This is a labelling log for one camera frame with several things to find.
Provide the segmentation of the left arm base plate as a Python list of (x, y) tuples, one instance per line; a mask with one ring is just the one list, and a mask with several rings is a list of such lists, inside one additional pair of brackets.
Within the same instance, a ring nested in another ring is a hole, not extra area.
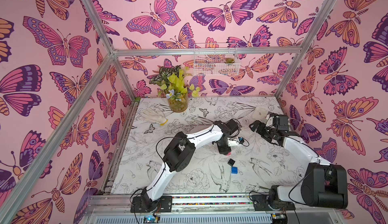
[(172, 196), (162, 196), (156, 201), (151, 201), (145, 197), (134, 197), (132, 200), (131, 213), (154, 213), (171, 212)]

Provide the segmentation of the blue lego brick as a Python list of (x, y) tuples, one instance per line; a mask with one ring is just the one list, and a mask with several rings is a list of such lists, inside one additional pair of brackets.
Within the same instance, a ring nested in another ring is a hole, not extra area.
[(231, 173), (232, 173), (232, 174), (238, 174), (238, 169), (237, 169), (237, 167), (234, 167), (234, 166), (233, 166), (233, 167), (231, 168)]

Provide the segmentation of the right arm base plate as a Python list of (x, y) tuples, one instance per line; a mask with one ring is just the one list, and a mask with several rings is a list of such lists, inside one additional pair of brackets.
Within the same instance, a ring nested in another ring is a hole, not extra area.
[(255, 211), (294, 211), (292, 202), (271, 200), (268, 195), (254, 194), (250, 196)]

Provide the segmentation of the black lego brick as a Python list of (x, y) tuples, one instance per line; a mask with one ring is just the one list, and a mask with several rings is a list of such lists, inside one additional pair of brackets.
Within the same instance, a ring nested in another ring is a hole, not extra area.
[(228, 161), (228, 165), (230, 165), (231, 167), (233, 167), (234, 164), (235, 164), (235, 161), (234, 161), (233, 159), (230, 159), (230, 160)]

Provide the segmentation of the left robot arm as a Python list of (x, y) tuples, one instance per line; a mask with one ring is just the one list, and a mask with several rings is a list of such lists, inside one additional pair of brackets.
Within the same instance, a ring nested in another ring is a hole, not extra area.
[(238, 145), (233, 138), (238, 136), (239, 129), (239, 121), (232, 119), (226, 123), (215, 121), (210, 127), (196, 133), (178, 132), (174, 137), (167, 137), (171, 142), (161, 156), (163, 161), (161, 169), (155, 179), (142, 189), (140, 194), (142, 202), (157, 203), (175, 174), (189, 165), (197, 149), (212, 144), (217, 146), (219, 154), (228, 155), (232, 146)]

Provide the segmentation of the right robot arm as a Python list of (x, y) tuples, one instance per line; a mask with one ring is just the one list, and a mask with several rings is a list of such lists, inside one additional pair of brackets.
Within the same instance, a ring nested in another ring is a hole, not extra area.
[(346, 209), (348, 206), (347, 172), (323, 158), (292, 131), (285, 115), (269, 114), (267, 121), (256, 120), (249, 125), (268, 143), (286, 149), (306, 167), (304, 177), (294, 186), (273, 185), (267, 202), (272, 209), (282, 209), (291, 203), (309, 207)]

